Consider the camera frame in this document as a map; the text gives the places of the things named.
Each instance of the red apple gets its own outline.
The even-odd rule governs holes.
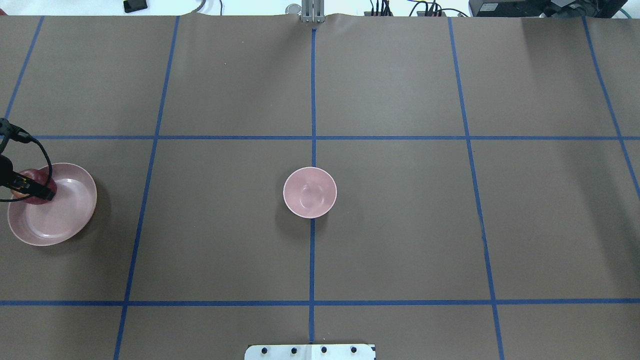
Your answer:
[[[24,176],[26,176],[26,177],[28,177],[30,179],[35,180],[36,183],[38,183],[40,185],[44,185],[47,182],[47,176],[49,175],[49,171],[47,169],[36,170],[34,168],[28,168],[27,170],[21,171],[20,174],[24,175]],[[47,187],[52,192],[57,192],[58,191],[58,185],[56,185],[56,182],[53,181],[53,179],[51,179],[51,181],[49,181],[49,184],[47,185]],[[11,190],[11,193],[16,198],[26,196],[25,194],[19,193],[19,192],[15,191],[15,190]],[[26,202],[27,204],[32,204],[32,205],[42,205],[42,204],[46,204],[48,201],[46,201],[44,199],[41,199],[39,197],[32,196],[32,197],[24,200],[24,202]]]

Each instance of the white metal bracket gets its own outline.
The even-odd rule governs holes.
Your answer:
[[[244,360],[376,360],[376,346],[366,344],[254,345]]]
[[[324,0],[302,0],[302,22],[324,22]]]

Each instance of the gray metal bracket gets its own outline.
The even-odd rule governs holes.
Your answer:
[[[324,22],[324,0],[302,0],[302,22]]]

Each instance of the blue grid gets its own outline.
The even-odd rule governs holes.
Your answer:
[[[7,106],[5,117],[9,117],[13,102],[18,94],[20,83],[27,69],[29,59],[35,47],[38,34],[42,28],[44,17],[40,17],[38,25],[36,27],[33,39],[29,46],[29,50],[22,64],[20,74],[16,81],[16,85],[13,89],[13,93],[10,102]],[[136,237],[134,240],[133,252],[131,255],[131,265],[129,268],[129,274],[127,278],[127,287],[123,301],[84,301],[84,300],[0,300],[0,306],[113,306],[122,307],[122,313],[120,317],[120,326],[118,328],[118,336],[116,340],[116,348],[114,351],[114,359],[117,360],[120,354],[120,346],[122,344],[122,338],[125,330],[125,323],[127,317],[127,309],[129,307],[163,307],[163,306],[207,306],[207,307],[230,307],[230,306],[308,306],[309,308],[309,341],[314,341],[314,308],[316,306],[491,306],[493,309],[493,319],[495,325],[495,333],[497,346],[499,351],[500,360],[504,360],[504,350],[502,346],[502,336],[500,333],[500,321],[497,306],[500,305],[549,305],[549,304],[640,304],[640,299],[627,299],[627,298],[615,298],[615,299],[497,299],[495,294],[495,288],[493,285],[493,275],[491,270],[491,261],[489,254],[489,247],[486,239],[486,231],[484,228],[484,218],[482,212],[482,204],[480,191],[477,183],[476,166],[474,162],[474,156],[472,151],[472,140],[537,140],[537,141],[557,141],[557,140],[578,140],[578,141],[618,141],[623,151],[625,161],[628,167],[629,174],[632,178],[633,184],[636,189],[637,196],[640,199],[640,186],[631,164],[626,141],[638,141],[640,136],[623,136],[618,125],[609,93],[605,86],[604,80],[600,73],[600,67],[598,66],[598,60],[596,58],[595,51],[593,49],[593,43],[591,41],[591,35],[586,19],[582,18],[584,26],[586,40],[589,45],[589,50],[593,60],[596,75],[602,87],[603,96],[606,100],[611,120],[614,124],[617,136],[474,136],[471,135],[468,128],[467,111],[465,107],[465,100],[463,94],[462,81],[460,76],[460,69],[458,67],[458,55],[456,52],[456,42],[453,31],[453,24],[451,19],[448,19],[449,36],[451,39],[451,50],[453,55],[454,69],[456,73],[456,82],[458,86],[458,95],[460,98],[460,109],[462,114],[462,121],[464,125],[464,136],[319,136],[316,133],[316,33],[317,29],[312,29],[311,32],[311,136],[217,136],[217,135],[160,135],[160,128],[162,124],[162,115],[164,110],[164,100],[166,98],[166,92],[169,83],[169,77],[171,72],[171,65],[173,60],[173,53],[175,50],[175,43],[177,39],[178,27],[180,17],[175,18],[175,24],[173,29],[172,43],[170,47],[170,53],[167,61],[166,74],[164,79],[163,91],[161,96],[161,102],[158,109],[158,116],[156,122],[156,130],[154,135],[43,135],[38,136],[43,140],[153,140],[152,151],[149,159],[147,179],[145,182],[145,189],[143,192],[143,199],[140,208],[140,215],[138,219],[138,226],[136,228]],[[470,173],[474,187],[474,195],[476,198],[476,209],[478,219],[481,226],[482,241],[484,246],[484,260],[487,272],[487,281],[490,291],[490,299],[477,299],[477,300],[316,300],[315,299],[315,237],[316,237],[316,223],[315,220],[310,221],[310,254],[309,254],[309,300],[268,300],[268,301],[133,301],[130,300],[131,287],[133,282],[133,275],[136,265],[136,258],[138,254],[138,246],[140,244],[140,236],[143,227],[143,221],[145,216],[145,209],[147,205],[149,185],[153,173],[153,166],[156,156],[157,143],[159,140],[310,140],[312,145],[312,166],[316,166],[316,149],[318,140],[463,140],[467,144],[467,152],[469,158]]]

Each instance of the pink plate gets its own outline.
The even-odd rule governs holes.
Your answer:
[[[58,192],[47,204],[30,205],[24,201],[9,204],[9,227],[27,244],[61,243],[79,233],[93,215],[98,191],[85,169],[69,163],[53,164],[53,179]]]
[[[317,167],[303,167],[287,178],[282,195],[294,214],[317,218],[333,207],[338,189],[328,172]]]

